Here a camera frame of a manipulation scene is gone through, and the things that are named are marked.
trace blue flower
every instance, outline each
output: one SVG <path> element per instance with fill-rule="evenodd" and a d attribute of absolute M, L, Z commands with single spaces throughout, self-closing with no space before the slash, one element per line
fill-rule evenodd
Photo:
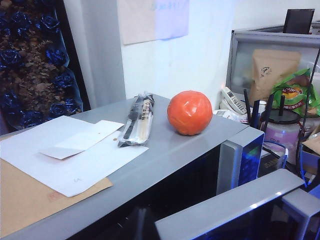
<path fill-rule="evenodd" d="M 76 101 L 73 98 L 71 98 L 71 97 L 66 98 L 64 100 L 64 102 L 65 102 L 65 108 L 70 114 L 73 114 L 77 111 L 78 104 L 76 103 Z"/>
<path fill-rule="evenodd" d="M 66 105 L 63 103 L 53 103 L 49 110 L 49 117 L 57 118 L 67 113 Z"/>
<path fill-rule="evenodd" d="M 42 15 L 40 22 L 37 22 L 35 26 L 43 32 L 50 34 L 58 34 L 60 22 L 52 16 Z"/>
<path fill-rule="evenodd" d="M 21 111 L 20 125 L 30 128 L 44 122 L 44 115 L 40 111 Z"/>
<path fill-rule="evenodd" d="M 55 6 L 55 0 L 34 0 L 34 4 L 38 7 L 52 8 Z"/>
<path fill-rule="evenodd" d="M 8 21 L 4 18 L 4 16 L 0 15 L 0 34 L 4 33 L 5 35 L 10 35 L 11 31 L 9 29 Z"/>
<path fill-rule="evenodd" d="M 26 37 L 31 21 L 23 12 L 17 11 L 11 17 L 11 26 L 20 37 Z"/>
<path fill-rule="evenodd" d="M 16 69 L 24 65 L 22 57 L 17 50 L 7 49 L 0 51 L 0 71 Z"/>
<path fill-rule="evenodd" d="M 57 87 L 57 88 L 68 88 L 71 87 L 74 83 L 74 79 L 72 76 L 70 76 L 69 73 L 63 72 L 59 76 L 56 76 L 53 80 L 52 83 Z"/>
<path fill-rule="evenodd" d="M 0 100 L 0 106 L 3 111 L 9 115 L 18 114 L 21 111 L 21 104 L 13 91 L 3 94 Z"/>
<path fill-rule="evenodd" d="M 45 55 L 48 58 L 49 64 L 53 64 L 59 67 L 65 64 L 66 62 L 66 55 L 59 49 L 48 49 L 45 51 Z"/>

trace white paper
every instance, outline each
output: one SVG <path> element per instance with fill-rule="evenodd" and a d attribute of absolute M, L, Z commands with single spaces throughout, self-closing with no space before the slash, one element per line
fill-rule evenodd
<path fill-rule="evenodd" d="M 188 35 L 189 0 L 117 0 L 123 44 Z"/>
<path fill-rule="evenodd" d="M 85 129 L 80 129 L 81 132 L 53 146 L 40 149 L 39 152 L 62 160 L 89 149 L 123 125 L 123 123 L 119 122 L 101 120 L 96 124 L 88 125 Z"/>
<path fill-rule="evenodd" d="M 118 148 L 116 131 L 86 151 L 59 160 L 39 152 L 93 124 L 59 117 L 0 142 L 1 158 L 57 192 L 73 197 L 121 168 L 148 148 Z"/>

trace plastic wrapper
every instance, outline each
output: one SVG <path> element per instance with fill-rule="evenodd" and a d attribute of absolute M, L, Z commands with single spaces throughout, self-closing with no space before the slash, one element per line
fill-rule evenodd
<path fill-rule="evenodd" d="M 149 138 L 155 100 L 150 93 L 139 94 L 131 106 L 118 147 L 144 145 Z"/>
<path fill-rule="evenodd" d="M 280 107 L 281 95 L 285 96 L 284 108 L 304 116 L 306 109 L 306 100 L 308 93 L 308 85 L 310 82 L 310 69 L 299 70 L 281 82 L 272 87 L 274 93 L 274 100 L 272 108 L 278 109 Z M 318 93 L 311 86 L 307 117 L 320 116 L 320 97 Z"/>

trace computer monitor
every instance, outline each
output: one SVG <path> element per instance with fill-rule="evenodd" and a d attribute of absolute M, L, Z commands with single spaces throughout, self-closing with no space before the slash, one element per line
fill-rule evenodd
<path fill-rule="evenodd" d="M 315 9 L 288 9 L 286 12 L 283 33 L 309 34 Z"/>

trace persimmon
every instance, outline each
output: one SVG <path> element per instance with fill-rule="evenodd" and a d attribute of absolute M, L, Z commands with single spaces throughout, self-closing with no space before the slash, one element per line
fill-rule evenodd
<path fill-rule="evenodd" d="M 167 108 L 169 123 L 182 135 L 201 133 L 212 119 L 210 100 L 198 91 L 183 91 L 175 95 Z"/>

